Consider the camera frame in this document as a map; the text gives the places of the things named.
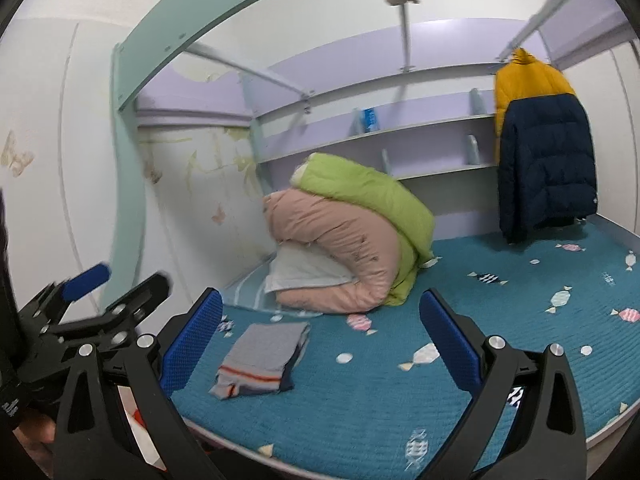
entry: hanging jacket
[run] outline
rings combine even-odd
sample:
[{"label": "hanging jacket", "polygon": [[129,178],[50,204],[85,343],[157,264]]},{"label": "hanging jacket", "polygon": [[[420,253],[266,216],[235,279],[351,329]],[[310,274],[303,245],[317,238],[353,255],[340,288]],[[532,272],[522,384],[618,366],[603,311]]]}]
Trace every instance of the hanging jacket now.
[{"label": "hanging jacket", "polygon": [[502,128],[498,202],[500,230],[509,242],[523,241],[536,226],[573,223],[596,212],[593,141],[575,95],[509,104]]},{"label": "hanging jacket", "polygon": [[575,91],[561,72],[523,48],[517,49],[511,62],[495,76],[496,161],[500,159],[500,136],[509,104],[516,99],[557,94],[575,95]]}]

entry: white shelf board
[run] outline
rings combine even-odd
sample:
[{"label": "white shelf board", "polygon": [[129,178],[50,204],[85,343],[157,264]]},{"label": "white shelf board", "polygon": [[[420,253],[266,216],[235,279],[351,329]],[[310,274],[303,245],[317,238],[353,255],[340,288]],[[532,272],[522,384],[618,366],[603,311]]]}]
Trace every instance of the white shelf board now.
[{"label": "white shelf board", "polygon": [[341,144],[343,142],[351,142],[352,140],[364,139],[365,137],[373,137],[376,135],[389,134],[393,132],[402,132],[404,130],[410,130],[412,128],[422,128],[425,126],[436,126],[438,124],[447,124],[447,123],[456,123],[460,121],[473,121],[478,119],[488,119],[494,117],[495,114],[481,114],[481,115],[471,115],[465,117],[455,117],[450,119],[440,119],[438,121],[428,121],[426,123],[415,123],[415,124],[407,124],[406,126],[396,126],[395,128],[389,128],[387,130],[379,130],[376,132],[369,132],[366,134],[359,134],[350,137],[346,137],[340,140],[334,140],[334,142],[327,142],[325,144],[318,144],[316,146],[309,146],[308,148],[304,148],[303,150],[295,150],[294,152],[285,153],[284,155],[276,155],[270,156],[267,158],[262,158],[258,161],[258,164],[263,162],[272,162],[274,160],[279,160],[280,158],[286,158],[291,155],[299,155],[300,153],[311,152],[313,150],[320,150],[321,148],[326,148],[327,146],[334,146],[336,144]]},{"label": "white shelf board", "polygon": [[496,168],[497,164],[469,164],[468,166],[462,166],[460,168],[450,168],[448,170],[439,170],[439,171],[425,171],[424,173],[416,173],[409,175],[391,175],[396,180],[409,180],[410,178],[420,178],[422,176],[432,176],[432,175],[441,175],[447,173],[457,173],[459,171],[469,171],[469,170],[482,170],[484,168]]}]

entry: metal bolt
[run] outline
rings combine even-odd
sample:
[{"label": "metal bolt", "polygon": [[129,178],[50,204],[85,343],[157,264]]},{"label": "metal bolt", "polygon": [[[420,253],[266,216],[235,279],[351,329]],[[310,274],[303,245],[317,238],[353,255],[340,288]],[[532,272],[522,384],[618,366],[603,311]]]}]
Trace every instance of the metal bolt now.
[{"label": "metal bolt", "polygon": [[549,347],[549,350],[551,350],[551,353],[553,355],[558,357],[564,354],[564,348],[562,348],[562,346],[559,345],[558,343],[552,343],[551,346]]},{"label": "metal bolt", "polygon": [[126,338],[127,338],[126,332],[118,332],[115,336],[111,338],[111,343],[114,345],[119,345],[124,343]]},{"label": "metal bolt", "polygon": [[149,348],[154,343],[154,337],[151,334],[143,334],[138,338],[137,344],[140,348]]},{"label": "metal bolt", "polygon": [[94,351],[94,346],[90,345],[89,343],[85,343],[83,344],[79,349],[78,349],[78,353],[82,356],[82,357],[87,357],[88,355],[91,355],[91,352]]},{"label": "metal bolt", "polygon": [[496,350],[500,350],[507,345],[504,339],[502,339],[499,335],[492,335],[489,338],[489,346],[491,348],[495,348]]},{"label": "metal bolt", "polygon": [[116,305],[115,307],[113,307],[111,309],[111,313],[114,316],[117,316],[119,313],[121,313],[124,309],[125,309],[126,305],[124,303],[121,303],[119,305]]}]

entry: gray folded shirt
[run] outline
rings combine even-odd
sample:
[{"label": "gray folded shirt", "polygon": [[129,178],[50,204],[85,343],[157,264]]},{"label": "gray folded shirt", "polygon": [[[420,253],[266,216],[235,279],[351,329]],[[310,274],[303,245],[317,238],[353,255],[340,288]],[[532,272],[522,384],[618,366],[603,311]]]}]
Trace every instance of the gray folded shirt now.
[{"label": "gray folded shirt", "polygon": [[220,399],[284,392],[305,351],[309,323],[251,324],[231,347],[209,393]]}]

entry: mattress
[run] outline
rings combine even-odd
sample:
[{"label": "mattress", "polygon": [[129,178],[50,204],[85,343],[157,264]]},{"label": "mattress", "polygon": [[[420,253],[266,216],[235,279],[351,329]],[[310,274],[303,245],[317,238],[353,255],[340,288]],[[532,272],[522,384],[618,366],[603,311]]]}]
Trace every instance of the mattress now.
[{"label": "mattress", "polygon": [[[587,435],[640,397],[640,323],[631,321],[640,315],[627,311],[625,320],[612,314],[640,310],[640,267],[626,270],[628,250],[612,238],[587,224],[543,232],[526,247],[510,247],[495,234],[442,240],[433,249],[440,260],[418,275],[406,303],[368,314],[377,332],[356,332],[344,316],[310,319],[294,389],[282,394],[231,400],[208,394],[236,338],[252,322],[271,317],[225,308],[235,322],[233,335],[214,334],[173,402],[213,434],[254,451],[273,444],[276,459],[304,470],[353,480],[413,479],[470,400],[441,358],[408,371],[398,366],[430,342],[418,316],[420,295],[430,287],[487,335],[499,334],[516,348],[562,344]],[[353,359],[338,364],[344,352]],[[497,456],[515,410],[505,406],[481,465]],[[405,448],[415,434],[427,441],[427,453],[407,468]]]}]

